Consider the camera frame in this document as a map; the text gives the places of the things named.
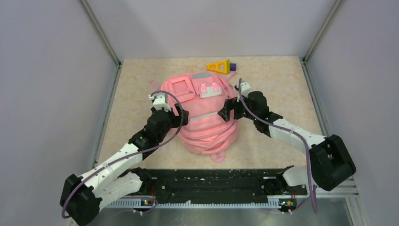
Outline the pink student backpack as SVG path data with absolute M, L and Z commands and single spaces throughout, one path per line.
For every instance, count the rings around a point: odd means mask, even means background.
M 225 159 L 226 149 L 239 134 L 234 111 L 230 111 L 229 121 L 218 115 L 225 101 L 237 96 L 228 79 L 215 72 L 202 71 L 172 76 L 162 84 L 150 82 L 155 89 L 172 94 L 167 102 L 174 113 L 180 113 L 178 102 L 189 113 L 187 125 L 178 133 L 183 145 L 193 153 L 210 156 L 217 163 Z

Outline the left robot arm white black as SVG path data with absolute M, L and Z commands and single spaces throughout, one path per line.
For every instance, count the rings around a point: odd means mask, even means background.
M 187 125 L 188 111 L 180 104 L 175 107 L 177 113 L 152 108 L 144 128 L 113 156 L 86 173 L 71 174 L 61 193 L 62 218 L 72 218 L 79 226 L 86 226 L 110 203 L 128 194 L 148 193 L 151 177 L 142 168 L 134 171 L 129 168 L 164 146 L 164 138 L 171 129 L 179 132 L 182 126 Z

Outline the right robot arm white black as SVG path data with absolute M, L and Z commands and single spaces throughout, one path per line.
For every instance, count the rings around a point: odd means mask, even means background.
M 260 91 L 226 99 L 218 115 L 225 121 L 252 120 L 260 133 L 305 154 L 304 166 L 287 167 L 277 179 L 276 188 L 282 194 L 290 193 L 298 185 L 331 191 L 357 171 L 340 136 L 314 134 L 288 122 L 269 110 L 267 99 Z

